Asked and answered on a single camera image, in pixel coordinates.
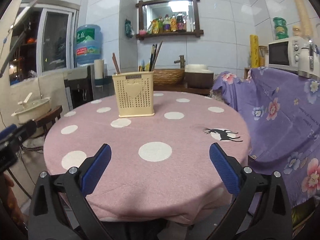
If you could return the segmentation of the left hand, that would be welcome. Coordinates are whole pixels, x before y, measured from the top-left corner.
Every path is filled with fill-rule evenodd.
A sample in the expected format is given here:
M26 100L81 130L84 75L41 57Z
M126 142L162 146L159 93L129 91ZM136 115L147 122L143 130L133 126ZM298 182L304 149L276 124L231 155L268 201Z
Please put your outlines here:
M24 224L23 213L20 210L17 199L12 190L15 184L9 176L7 176L6 174L3 174L3 176L4 176L4 181L7 189L7 200L5 201L5 204L10 210L9 215L17 225L23 225Z

